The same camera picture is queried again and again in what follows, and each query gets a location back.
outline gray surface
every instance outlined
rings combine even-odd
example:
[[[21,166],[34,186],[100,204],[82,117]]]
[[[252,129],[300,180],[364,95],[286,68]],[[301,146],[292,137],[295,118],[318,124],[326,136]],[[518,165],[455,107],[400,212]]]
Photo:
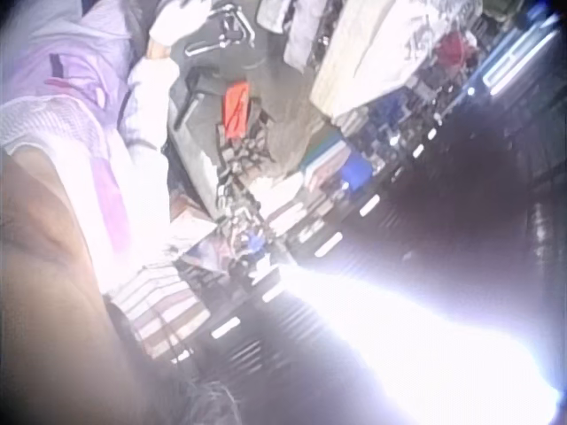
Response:
[[[178,110],[185,106],[185,78],[193,66],[218,66],[220,75],[228,81],[248,80],[252,96],[260,98],[263,107],[276,122],[268,135],[268,147],[276,163],[267,167],[265,172],[272,176],[286,174],[297,167],[307,148],[312,129],[321,122],[319,113],[308,101],[313,75],[302,75],[283,62],[285,37],[270,34],[255,22],[259,0],[241,0],[237,3],[242,5],[246,17],[256,30],[255,48],[247,45],[231,46],[196,58],[186,58],[183,50],[188,43],[214,40],[219,34],[216,25],[206,24],[196,34],[174,47],[172,56],[180,65],[181,78],[172,89],[172,100]],[[218,164],[215,125],[220,121],[220,98],[208,98],[187,123],[188,133],[183,132],[182,135],[172,132],[172,139],[186,168],[195,166],[196,161],[186,151],[188,143],[198,145]],[[195,174],[190,169],[187,171],[190,176]],[[195,185],[199,193],[204,190],[198,182]]]

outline bright light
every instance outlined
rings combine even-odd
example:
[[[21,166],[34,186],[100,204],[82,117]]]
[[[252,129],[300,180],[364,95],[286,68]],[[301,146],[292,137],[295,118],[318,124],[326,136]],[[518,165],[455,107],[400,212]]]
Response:
[[[174,365],[176,365],[177,362],[184,361],[185,359],[188,359],[190,355],[191,355],[190,352],[188,352],[187,350],[183,350],[183,352],[180,355],[178,355],[176,359],[172,359],[171,362]]]
[[[443,125],[443,120],[441,119],[441,115],[438,112],[435,112],[433,114],[433,119],[437,121],[438,126],[441,127]]]
[[[395,146],[400,141],[400,134],[390,137],[390,146]]]
[[[281,283],[278,283],[276,286],[274,286],[274,288],[268,290],[264,295],[262,295],[262,301],[269,303],[272,299],[284,292],[284,290],[285,287]]]
[[[240,324],[240,319],[238,319],[238,317],[235,316],[229,321],[227,321],[224,325],[218,327],[213,332],[211,332],[211,336],[214,339],[219,339],[221,336],[226,335],[231,329],[234,329],[239,324]]]
[[[490,94],[492,96],[496,96],[498,93],[500,93],[511,81],[514,77],[516,77],[516,75],[519,74],[520,71],[522,71],[522,68],[524,68],[524,66],[526,66],[528,64],[528,62],[530,62],[530,60],[532,60],[532,58],[538,53],[538,51],[540,51],[541,49],[543,49],[543,46],[545,46],[553,37],[555,37],[557,35],[558,31],[554,31],[553,33],[549,33],[548,35],[546,35],[546,37],[541,40],[540,42],[538,42],[535,47],[533,49],[530,50],[530,52],[525,55],[522,60],[520,60],[516,66],[514,66],[509,73],[507,73],[506,75],[504,75],[504,77],[498,81],[498,84],[496,84],[492,90],[490,90]]]
[[[343,234],[337,232],[335,235],[331,237],[327,242],[325,242],[321,247],[315,251],[315,256],[319,259],[320,257],[324,257],[332,250],[337,243],[343,240]]]
[[[297,267],[280,271],[286,289],[361,355],[412,422],[551,422],[560,394],[511,336],[446,320],[376,285]]]
[[[414,153],[412,154],[412,155],[414,156],[414,158],[419,157],[419,156],[422,154],[423,149],[425,149],[425,148],[423,147],[422,144],[418,145],[418,146],[416,147],[416,149],[414,150]]]
[[[380,202],[380,196],[373,196],[359,211],[361,217],[366,217],[368,213],[371,212],[376,205],[378,205],[378,202]]]

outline person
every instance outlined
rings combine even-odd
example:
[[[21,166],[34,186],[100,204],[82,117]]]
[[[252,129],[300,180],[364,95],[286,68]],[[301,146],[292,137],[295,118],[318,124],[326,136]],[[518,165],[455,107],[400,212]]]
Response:
[[[101,296],[151,257],[169,222],[170,51],[211,0],[165,2],[155,19],[151,1],[86,3],[23,1],[2,32],[3,414],[237,423],[225,390],[137,370]]]

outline sleeve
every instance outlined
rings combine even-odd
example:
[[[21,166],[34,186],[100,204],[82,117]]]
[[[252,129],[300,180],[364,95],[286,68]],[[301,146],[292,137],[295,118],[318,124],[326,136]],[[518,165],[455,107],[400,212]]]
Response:
[[[136,183],[151,199],[144,220],[155,235],[169,224],[168,163],[161,154],[167,139],[169,90],[179,76],[171,58],[142,58],[128,77],[130,95],[119,131],[134,166]]]

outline blue object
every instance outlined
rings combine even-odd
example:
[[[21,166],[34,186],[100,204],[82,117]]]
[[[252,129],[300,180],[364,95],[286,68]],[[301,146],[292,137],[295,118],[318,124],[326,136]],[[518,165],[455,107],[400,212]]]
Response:
[[[359,152],[353,151],[340,169],[340,175],[354,192],[372,178],[373,171],[372,165]]]

